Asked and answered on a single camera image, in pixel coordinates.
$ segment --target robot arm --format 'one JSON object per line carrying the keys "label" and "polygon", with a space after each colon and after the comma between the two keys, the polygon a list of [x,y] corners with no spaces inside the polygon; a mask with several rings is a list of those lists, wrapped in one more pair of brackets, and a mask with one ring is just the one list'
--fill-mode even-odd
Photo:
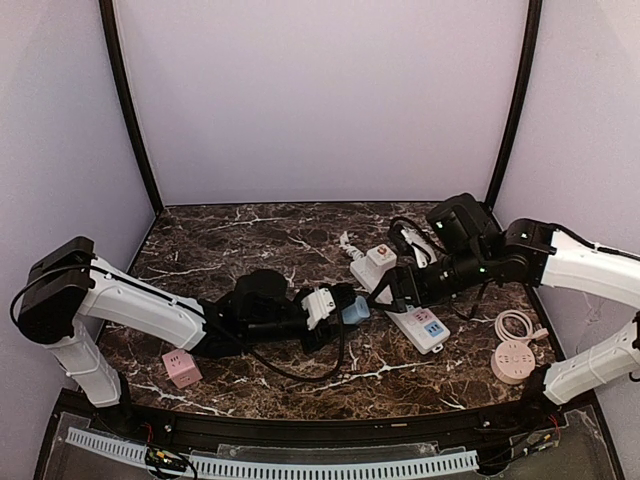
{"label": "robot arm", "polygon": [[354,302],[350,286],[304,289],[293,301],[286,289],[279,273],[257,270],[239,278],[234,291],[217,302],[180,297],[119,271],[93,253],[91,240],[78,237],[32,267],[11,315],[24,294],[14,319],[22,334],[53,353],[89,401],[106,409],[128,402],[126,381],[108,365],[77,315],[110,320],[211,358],[283,339],[299,339],[309,353],[338,336],[340,327],[326,319]]}
{"label": "robot arm", "polygon": [[[563,287],[640,309],[640,257],[592,244],[568,229],[534,220],[499,231],[469,194],[453,197],[427,221],[448,254],[426,268],[394,267],[371,293],[373,308],[404,312],[429,307],[469,287],[495,281]],[[376,299],[386,288],[391,304]],[[568,360],[534,372],[532,388],[554,405],[640,368],[640,317],[618,333]]]}

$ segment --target dark marble surface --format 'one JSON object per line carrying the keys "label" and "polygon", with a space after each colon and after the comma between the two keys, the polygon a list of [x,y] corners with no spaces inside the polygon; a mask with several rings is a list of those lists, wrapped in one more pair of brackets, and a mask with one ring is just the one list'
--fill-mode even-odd
{"label": "dark marble surface", "polygon": [[[215,300],[256,268],[282,272],[290,298],[303,286],[349,281],[350,259],[340,250],[345,230],[361,250],[386,242],[389,220],[405,215],[425,225],[427,203],[322,203],[170,207],[161,215],[133,275],[172,293]],[[472,289],[456,305],[468,311]],[[537,316],[519,285],[490,286],[478,316],[517,308]],[[364,419],[475,408],[519,398],[522,387],[498,381],[490,367],[499,341],[491,321],[458,319],[447,306],[433,312],[451,330],[437,354],[421,355],[386,315],[376,313],[347,338],[342,375],[299,384],[250,356],[198,359],[204,379],[184,390],[168,379],[161,355],[172,346],[107,324],[100,348],[123,372],[136,403],[178,411],[270,419]],[[532,344],[538,364],[553,361],[548,341]],[[317,376],[335,363],[337,345],[305,356],[297,342],[257,348],[275,364]]]}

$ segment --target lavender wall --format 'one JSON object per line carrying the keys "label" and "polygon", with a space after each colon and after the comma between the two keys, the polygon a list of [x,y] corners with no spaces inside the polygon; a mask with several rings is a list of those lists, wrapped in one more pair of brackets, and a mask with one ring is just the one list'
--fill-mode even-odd
{"label": "lavender wall", "polygon": [[483,193],[526,0],[117,2],[168,204]]}
{"label": "lavender wall", "polygon": [[[640,252],[640,4],[545,2],[540,38],[497,215],[533,217]],[[608,337],[630,308],[541,289],[567,355]],[[640,478],[640,388],[598,390],[627,478]]]}
{"label": "lavender wall", "polygon": [[9,302],[30,266],[76,235],[126,267],[153,214],[98,2],[0,2],[0,31],[0,477],[21,480],[32,478],[64,376],[11,325]]}

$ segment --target black wire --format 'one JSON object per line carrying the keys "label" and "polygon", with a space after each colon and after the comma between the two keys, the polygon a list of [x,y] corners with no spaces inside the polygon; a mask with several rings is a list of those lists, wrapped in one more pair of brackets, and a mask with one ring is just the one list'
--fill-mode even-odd
{"label": "black wire", "polygon": [[617,248],[611,248],[611,247],[597,247],[596,248],[596,244],[595,243],[590,242],[589,240],[581,237],[576,232],[574,232],[573,230],[565,227],[564,225],[560,225],[559,223],[550,223],[549,225],[551,227],[555,228],[556,230],[560,230],[562,233],[566,233],[573,240],[575,240],[578,243],[581,243],[582,245],[584,245],[587,248],[590,248],[591,250],[596,250],[596,251],[602,252],[602,253],[608,253],[610,255],[617,255],[619,257],[625,257],[625,258],[629,258],[631,260],[635,260],[636,262],[640,262],[640,256],[638,256],[638,255],[634,255],[633,253],[629,253],[629,252],[623,252],[622,250],[618,250]]}
{"label": "black wire", "polygon": [[[44,280],[47,277],[53,276],[55,274],[61,273],[61,272],[66,272],[69,270],[84,270],[84,269],[88,269],[88,270],[94,270],[97,271],[99,273],[102,273],[104,275],[108,275],[110,274],[112,276],[112,278],[114,278],[117,281],[120,281],[122,283],[125,283],[127,285],[130,285],[134,288],[138,288],[144,292],[147,292],[149,294],[155,295],[159,298],[162,298],[163,300],[169,301],[171,302],[173,300],[172,297],[170,297],[169,295],[165,295],[162,292],[159,292],[155,289],[146,287],[144,285],[139,284],[138,282],[134,282],[132,280],[129,280],[127,278],[123,278],[119,275],[113,274],[107,270],[105,270],[104,268],[95,266],[95,265],[65,265],[63,267],[58,267],[58,268],[54,268],[52,270],[49,270],[48,272],[43,273],[42,275],[40,275],[38,278],[36,278],[35,280],[29,282],[24,288],[22,288],[17,294],[16,296],[13,298],[13,300],[11,301],[11,306],[9,307],[9,316],[11,317],[11,321],[14,323],[14,325],[18,328],[20,328],[18,320],[15,317],[14,314],[14,310],[15,310],[15,306],[18,303],[18,301],[20,300],[20,298],[30,289],[32,289],[37,283],[41,282],[42,280]],[[193,308],[191,305],[187,305],[183,302],[176,302],[176,305],[184,308],[185,310],[189,310],[190,312],[198,315],[199,317],[203,318],[205,321],[208,322],[207,317],[199,312],[198,310],[196,310],[195,308]],[[250,345],[248,345],[247,343],[243,342],[242,340],[240,340],[238,337],[236,337],[233,333],[227,331],[225,328],[223,328],[220,325],[217,325],[215,322],[211,322],[211,326],[213,326],[214,329],[216,329],[220,334],[224,335],[225,337],[227,337],[229,340],[231,340],[232,342],[234,342],[236,345],[238,345],[240,348],[242,348],[244,351],[246,351],[247,353],[249,353],[250,355],[252,355],[256,360],[258,360],[260,363],[262,363],[265,367],[267,367],[269,370],[282,375],[283,377],[289,378],[291,380],[295,380],[297,382],[305,382],[305,383],[320,383],[320,382],[324,382],[325,380],[328,380],[330,378],[332,378],[333,376],[335,376],[339,371],[340,368],[342,368],[342,364],[344,363],[344,352],[345,352],[345,329],[344,329],[344,323],[343,323],[343,319],[342,319],[342,311],[340,310],[340,306],[336,305],[336,313],[338,316],[338,329],[340,332],[340,343],[338,346],[338,359],[336,361],[335,366],[328,371],[327,373],[325,373],[324,375],[321,375],[319,377],[304,377],[304,376],[300,376],[300,375],[296,375],[294,373],[289,373],[286,370],[283,370],[279,367],[276,367],[274,364],[272,364],[271,362],[269,362],[265,357],[263,357],[261,354],[259,354],[258,352],[256,352],[253,347],[251,347]]]}
{"label": "black wire", "polygon": [[404,222],[404,223],[406,223],[408,225],[411,225],[416,230],[416,233],[420,236],[420,238],[422,238],[425,242],[427,242],[428,245],[431,245],[434,249],[436,249],[437,251],[439,251],[440,253],[442,253],[444,255],[447,254],[447,251],[444,248],[442,248],[436,242],[431,240],[431,237],[429,237],[429,235],[427,235],[424,232],[424,230],[422,230],[420,225],[418,225],[416,222],[414,222],[410,218],[403,217],[403,216],[393,217],[391,219],[391,224],[390,224],[389,228],[393,228],[393,226],[398,222]]}
{"label": "black wire", "polygon": [[[179,305],[182,308],[184,308],[186,310],[189,310],[189,311],[195,313],[196,315],[198,315],[198,316],[204,318],[205,320],[207,320],[207,318],[202,313],[198,312],[196,309],[192,308],[190,305],[186,305],[186,304],[184,304],[182,302],[178,302],[177,305]],[[289,378],[291,380],[295,380],[297,382],[320,383],[320,382],[324,382],[325,380],[328,380],[331,377],[333,377],[334,375],[336,375],[340,371],[340,368],[342,368],[342,364],[344,363],[344,351],[345,351],[345,343],[346,343],[346,341],[345,341],[345,333],[346,332],[345,332],[344,323],[343,323],[343,320],[342,320],[342,311],[340,310],[339,306],[336,307],[336,312],[337,312],[337,316],[338,316],[338,329],[339,329],[339,332],[340,332],[340,343],[338,345],[338,360],[336,361],[335,366],[330,371],[328,371],[327,373],[325,373],[324,375],[321,375],[319,377],[303,377],[303,376],[300,376],[300,375],[296,375],[295,373],[287,372],[286,370],[283,370],[280,367],[276,367],[274,364],[272,364],[266,358],[264,358],[261,354],[256,352],[253,349],[253,347],[249,346],[248,344],[246,344],[245,342],[240,340],[238,337],[236,337],[234,334],[232,334],[232,333],[228,332],[227,330],[225,330],[223,327],[221,327],[219,325],[216,325],[215,323],[213,323],[213,327],[216,330],[218,330],[218,332],[222,333],[224,336],[229,338],[236,345],[238,345],[243,350],[245,350],[247,353],[252,355],[256,360],[258,360],[260,363],[262,363],[269,370],[271,370],[271,371],[273,371],[273,372],[275,372],[275,373],[277,373],[279,375],[282,375],[283,377]]]}
{"label": "black wire", "polygon": [[529,445],[527,447],[527,451],[522,451],[520,452],[518,455],[515,455],[507,460],[504,460],[502,462],[496,462],[496,463],[481,463],[480,465],[482,467],[494,467],[494,468],[500,468],[500,467],[506,467],[507,465],[510,465],[511,463],[515,462],[516,460],[519,460],[521,458],[527,457],[529,456],[529,454],[531,453],[532,450],[536,449],[537,447],[539,447],[540,445],[542,445],[543,443],[545,443],[548,439],[545,438],[545,435],[543,435],[541,438],[539,438],[538,440],[536,440],[534,443],[532,443],[531,445]]}
{"label": "black wire", "polygon": [[160,480],[174,480],[176,478],[180,478],[181,477],[181,475],[170,475],[168,473],[163,473],[156,466],[153,467],[153,471],[151,471],[151,470],[149,470],[147,468],[147,472],[149,474],[153,475],[155,478],[159,478]]}
{"label": "black wire", "polygon": [[482,462],[480,462],[480,466],[488,466],[489,462],[496,460],[500,457],[502,457],[503,455],[506,455],[507,453],[511,452],[511,450],[513,450],[514,448],[516,448],[518,445],[522,444],[524,441],[526,441],[531,435],[533,435],[534,433],[536,433],[536,431],[538,430],[538,428],[541,426],[542,424],[539,424],[538,426],[536,426],[535,428],[533,428],[529,433],[526,433],[522,438],[520,438],[517,442],[515,442],[514,444],[510,445],[509,448],[507,448],[506,450],[503,450],[502,452],[498,453],[497,455],[494,455],[491,458],[488,458],[487,460],[484,460]]}
{"label": "black wire", "polygon": [[480,302],[482,302],[484,294],[487,291],[487,287],[492,281],[493,280],[489,280],[482,284],[482,286],[478,290],[478,293],[476,294],[476,299],[474,300],[473,305],[471,306],[471,311],[469,312],[468,315],[465,315],[455,307],[455,305],[453,304],[453,297],[449,298],[449,308],[453,310],[453,313],[455,313],[458,316],[458,318],[462,320],[467,320],[467,321],[472,320],[473,318],[475,318],[476,314],[478,313],[478,309],[480,308]]}
{"label": "black wire", "polygon": [[11,321],[13,322],[13,324],[18,328],[20,327],[19,324],[18,324],[18,320],[16,319],[16,316],[14,314],[14,311],[15,311],[15,308],[16,308],[16,304],[18,303],[20,298],[22,298],[22,296],[25,293],[27,293],[29,290],[31,290],[37,283],[41,282],[45,278],[51,277],[51,276],[56,275],[56,274],[61,273],[61,272],[68,272],[70,270],[84,270],[84,269],[95,270],[96,272],[100,272],[100,273],[103,273],[105,275],[109,273],[104,268],[100,268],[100,267],[97,267],[95,265],[81,265],[81,264],[78,264],[78,265],[65,265],[63,267],[57,267],[57,268],[54,268],[52,270],[49,270],[49,271],[43,273],[42,275],[40,275],[35,280],[32,280],[31,282],[27,283],[27,285],[25,287],[23,287],[16,294],[15,297],[13,297],[13,300],[11,300],[11,305],[9,307],[9,317],[11,318]]}
{"label": "black wire", "polygon": [[[105,422],[104,419],[100,415],[98,415],[97,413],[93,415],[93,418],[98,420],[102,424],[102,426],[104,428],[106,428],[111,434],[115,435],[118,438],[126,438],[122,434],[120,434],[120,433],[116,432],[114,429],[112,429],[109,425],[107,425],[107,422]],[[157,443],[153,443],[153,442],[145,442],[145,445],[147,446],[147,448],[155,448],[156,450],[164,450],[165,452],[169,452],[169,453],[175,455],[176,457],[180,457],[182,460],[184,460],[186,462],[187,465],[189,465],[189,468],[191,468],[191,470],[193,471],[194,480],[198,480],[198,471],[196,470],[196,467],[193,465],[193,463],[191,463],[191,461],[186,457],[186,455],[183,455],[180,452],[174,452],[170,448],[164,447],[162,445],[158,445]]]}

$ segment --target black cable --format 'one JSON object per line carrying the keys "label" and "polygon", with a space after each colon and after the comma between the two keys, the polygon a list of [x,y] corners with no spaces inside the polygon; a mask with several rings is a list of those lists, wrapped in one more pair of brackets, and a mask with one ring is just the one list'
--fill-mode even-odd
{"label": "black cable", "polygon": [[587,248],[590,248],[591,250],[595,250],[597,252],[602,252],[602,253],[608,253],[610,255],[617,255],[619,257],[625,257],[631,260],[635,260],[636,262],[640,262],[640,256],[638,255],[634,255],[633,253],[629,253],[629,252],[623,252],[622,250],[618,250],[617,248],[596,246],[595,243],[590,242],[584,237],[581,237],[580,235],[578,235],[573,230],[565,227],[564,225],[560,225],[559,223],[550,223],[549,226],[551,226],[552,228],[555,228],[556,230],[560,230],[562,233],[567,234],[573,240],[575,240],[578,243],[581,243],[582,245],[584,245]]}
{"label": "black cable", "polygon": [[[177,305],[181,306],[182,308],[189,310],[190,312],[195,313],[196,315],[204,318],[205,320],[207,319],[202,313],[198,312],[196,309],[192,308],[190,305],[186,305],[182,302],[178,302]],[[234,334],[232,334],[231,332],[228,332],[226,329],[224,329],[223,327],[213,324],[213,327],[218,330],[218,332],[222,333],[224,336],[226,336],[227,338],[229,338],[232,342],[234,342],[236,345],[238,345],[239,347],[241,347],[243,350],[245,350],[247,353],[249,353],[251,356],[253,356],[256,360],[258,360],[260,363],[262,363],[265,367],[267,367],[269,370],[282,375],[283,377],[289,378],[291,380],[295,380],[296,382],[306,382],[306,383],[320,383],[320,382],[324,382],[325,380],[330,379],[331,377],[335,376],[339,371],[340,368],[342,368],[342,364],[344,363],[344,351],[345,351],[345,329],[344,329],[344,323],[342,320],[342,311],[340,310],[340,306],[336,306],[336,312],[338,315],[338,329],[340,332],[340,340],[339,340],[339,344],[338,344],[338,360],[336,361],[335,366],[328,371],[327,373],[325,373],[324,375],[321,375],[319,377],[303,377],[300,375],[296,375],[295,373],[290,373],[287,372],[286,370],[281,369],[280,367],[276,367],[274,364],[272,364],[271,362],[269,362],[266,358],[264,358],[261,354],[259,354],[258,352],[256,352],[253,347],[251,347],[250,345],[246,344],[245,342],[243,342],[242,340],[240,340],[238,337],[236,337]]]}
{"label": "black cable", "polygon": [[163,473],[160,471],[158,467],[153,467],[153,471],[147,468],[147,473],[149,473],[155,478],[159,478],[160,480],[175,480],[176,478],[180,478],[182,476],[182,475],[169,475],[168,473]]}
{"label": "black cable", "polygon": [[[163,300],[166,300],[168,302],[171,302],[173,300],[172,297],[170,297],[169,295],[165,295],[164,293],[161,293],[157,290],[154,290],[152,288],[149,287],[145,287],[144,285],[141,285],[137,282],[134,282],[132,280],[129,280],[127,278],[123,278],[119,275],[113,274],[107,270],[105,270],[104,268],[95,266],[95,265],[82,265],[82,264],[78,264],[78,265],[65,265],[63,267],[58,267],[58,268],[54,268],[52,270],[49,270],[48,272],[43,273],[42,275],[40,275],[38,278],[36,278],[35,280],[29,282],[24,288],[22,288],[17,294],[16,296],[13,298],[13,300],[11,301],[11,306],[9,307],[9,316],[11,317],[11,321],[14,323],[14,325],[16,327],[19,328],[19,324],[18,324],[18,320],[15,317],[14,314],[14,310],[15,310],[15,306],[18,303],[18,301],[20,300],[20,298],[30,289],[32,289],[37,283],[41,282],[42,280],[46,279],[47,277],[56,275],[58,273],[61,272],[66,272],[69,270],[94,270],[97,271],[99,273],[102,273],[104,275],[111,275],[111,277],[119,282],[125,283],[127,285],[130,285],[134,288],[138,288],[139,290],[142,290],[146,293],[155,295],[159,298],[162,298]],[[198,315],[199,317],[203,318],[205,321],[208,321],[207,317],[199,312],[198,310],[196,310],[195,308],[193,308],[190,305],[187,305],[183,302],[176,302],[176,305],[178,305],[181,308],[184,308],[185,310],[189,310],[190,312]],[[338,360],[336,361],[335,366],[328,371],[327,373],[325,373],[324,375],[321,375],[319,377],[304,377],[304,376],[300,376],[300,375],[296,375],[294,373],[289,373],[286,370],[283,370],[279,367],[276,367],[275,365],[273,365],[271,362],[269,362],[266,358],[264,358],[261,354],[259,354],[258,352],[256,352],[253,347],[251,347],[250,345],[248,345],[247,343],[243,342],[242,340],[240,340],[238,337],[236,337],[233,333],[227,331],[225,328],[223,328],[220,325],[217,325],[215,322],[211,322],[211,326],[213,326],[214,329],[216,329],[220,334],[224,335],[225,337],[227,337],[229,340],[231,340],[232,342],[234,342],[236,345],[238,345],[240,348],[242,348],[244,351],[246,351],[247,353],[249,353],[250,355],[252,355],[256,360],[258,360],[260,363],[262,363],[265,367],[267,367],[269,370],[282,375],[283,377],[289,378],[291,380],[295,380],[297,382],[306,382],[306,383],[320,383],[320,382],[324,382],[325,380],[330,379],[331,377],[335,376],[339,371],[340,368],[342,368],[342,364],[344,363],[344,352],[345,352],[345,329],[344,329],[344,323],[343,323],[343,319],[342,319],[342,311],[340,310],[340,306],[336,306],[336,313],[338,316],[338,328],[339,328],[339,332],[340,332],[340,343],[339,343],[339,347],[338,347]]]}
{"label": "black cable", "polygon": [[527,9],[527,20],[524,30],[524,38],[522,40],[522,50],[520,52],[520,62],[518,64],[518,73],[516,74],[516,82],[513,88],[513,96],[511,97],[511,106],[507,116],[507,123],[504,127],[502,141],[500,142],[500,150],[496,159],[491,182],[487,189],[487,196],[484,203],[490,210],[496,205],[500,187],[504,181],[509,164],[509,157],[513,149],[520,116],[524,107],[525,97],[527,95],[527,86],[529,85],[529,77],[531,76],[531,67],[533,65],[533,56],[536,49],[536,41],[538,38],[538,29],[540,27],[540,17],[542,11],[542,0],[529,0]]}
{"label": "black cable", "polygon": [[538,448],[540,445],[542,445],[543,443],[547,442],[549,440],[549,437],[547,437],[546,435],[543,435],[542,437],[540,437],[538,440],[536,440],[535,442],[533,442],[531,445],[529,445],[528,447],[526,447],[522,452],[520,452],[518,455],[515,455],[507,460],[503,460],[502,462],[496,462],[496,463],[481,463],[480,466],[482,467],[493,467],[493,468],[501,468],[501,467],[506,467],[507,465],[510,465],[511,463],[515,462],[516,460],[519,460],[521,458],[527,457],[529,456],[529,454],[535,450],[536,448]]}
{"label": "black cable", "polygon": [[440,253],[442,253],[444,255],[447,254],[447,251],[444,248],[442,248],[436,242],[431,240],[431,237],[429,237],[429,235],[427,235],[424,232],[424,230],[422,230],[420,225],[418,225],[416,222],[414,222],[410,218],[403,217],[403,216],[393,217],[391,219],[391,223],[389,225],[389,228],[393,228],[393,226],[398,222],[404,222],[404,223],[406,223],[408,225],[411,225],[416,230],[416,233],[420,236],[420,238],[422,238],[427,243],[427,245],[431,245],[435,250],[439,251]]}
{"label": "black cable", "polygon": [[520,438],[517,442],[515,442],[514,444],[510,445],[509,448],[507,448],[506,450],[503,450],[502,452],[498,453],[497,455],[494,455],[491,458],[488,458],[487,460],[484,460],[482,462],[480,462],[480,466],[485,466],[488,465],[489,462],[496,460],[500,457],[502,457],[503,455],[506,455],[507,453],[511,452],[511,450],[513,450],[514,448],[516,448],[518,445],[521,445],[523,442],[525,442],[531,435],[533,435],[534,433],[536,433],[536,431],[538,430],[538,428],[541,426],[542,424],[539,424],[538,426],[536,426],[535,428],[533,428],[531,431],[529,431],[529,433],[526,433],[522,438]]}
{"label": "black cable", "polygon": [[19,328],[18,320],[16,319],[16,316],[14,314],[14,310],[16,308],[16,304],[18,303],[20,298],[22,298],[22,296],[25,293],[27,293],[29,290],[31,290],[37,283],[41,282],[45,278],[51,277],[51,276],[56,275],[58,273],[68,272],[70,270],[84,270],[84,269],[95,270],[96,272],[100,272],[100,273],[103,273],[105,275],[109,273],[104,268],[96,267],[95,265],[80,265],[80,264],[78,264],[78,265],[65,265],[63,267],[57,267],[57,268],[54,268],[52,270],[49,270],[49,271],[43,273],[42,275],[40,275],[35,280],[32,280],[31,282],[27,283],[27,285],[25,287],[23,287],[16,294],[15,297],[13,297],[13,300],[11,300],[11,305],[9,307],[9,317],[11,318],[11,321],[13,322],[13,324],[16,327]]}
{"label": "black cable", "polygon": [[[115,430],[113,430],[109,425],[107,425],[107,423],[102,419],[102,417],[100,417],[100,415],[98,415],[98,414],[94,414],[94,415],[93,415],[93,418],[94,418],[95,420],[98,420],[98,421],[102,424],[102,426],[103,426],[104,428],[106,428],[106,429],[107,429],[111,434],[113,434],[113,435],[115,435],[116,437],[119,437],[119,438],[125,438],[122,434],[120,434],[120,433],[116,432],[116,431],[115,431]],[[175,455],[176,457],[180,457],[182,460],[184,460],[184,462],[185,462],[187,465],[189,465],[189,468],[190,468],[190,469],[191,469],[191,471],[193,472],[193,479],[194,479],[194,480],[198,480],[198,470],[196,470],[196,467],[193,465],[193,463],[191,463],[191,461],[187,458],[187,456],[186,456],[186,455],[183,455],[183,454],[182,454],[182,453],[180,453],[180,452],[174,452],[173,450],[171,450],[171,449],[169,449],[169,448],[167,448],[167,447],[164,447],[164,446],[162,446],[162,445],[158,445],[157,443],[153,443],[153,442],[149,442],[149,441],[145,442],[145,445],[147,446],[147,448],[155,448],[156,450],[164,450],[165,452],[169,452],[169,453],[171,453],[171,454]]]}
{"label": "black cable", "polygon": [[476,299],[474,300],[473,305],[471,306],[471,311],[469,312],[468,315],[465,315],[455,307],[455,305],[453,304],[453,297],[449,298],[449,308],[451,308],[451,310],[453,310],[453,313],[455,313],[458,316],[458,318],[462,320],[469,321],[474,319],[476,314],[478,313],[478,309],[480,308],[480,302],[482,302],[482,298],[484,297],[484,294],[487,291],[487,287],[492,281],[493,280],[489,280],[482,284],[482,286],[478,290],[478,293],[476,294]]}

